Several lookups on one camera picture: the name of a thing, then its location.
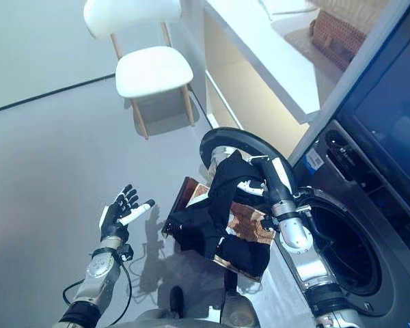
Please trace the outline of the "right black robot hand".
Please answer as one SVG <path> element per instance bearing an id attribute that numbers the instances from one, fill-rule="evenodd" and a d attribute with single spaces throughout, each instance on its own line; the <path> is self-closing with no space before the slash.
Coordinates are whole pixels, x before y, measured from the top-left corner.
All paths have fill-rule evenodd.
<path id="1" fill-rule="evenodd" d="M 259 178 L 244 178 L 237 189 L 249 196 L 267 199 L 272 208 L 295 211 L 294 177 L 291 166 L 281 156 L 251 156 L 248 164 L 260 172 Z"/>

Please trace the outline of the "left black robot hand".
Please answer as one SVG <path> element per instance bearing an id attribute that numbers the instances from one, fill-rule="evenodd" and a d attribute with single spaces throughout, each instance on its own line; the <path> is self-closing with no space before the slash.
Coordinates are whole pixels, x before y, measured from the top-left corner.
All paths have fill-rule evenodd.
<path id="1" fill-rule="evenodd" d="M 137 190 L 128 184 L 110 205 L 103 208 L 98 224 L 101 241 L 108 237 L 119 238 L 121 243 L 128 241 L 128 225 L 155 205 L 153 199 L 142 204 L 138 204 L 138 200 Z"/>

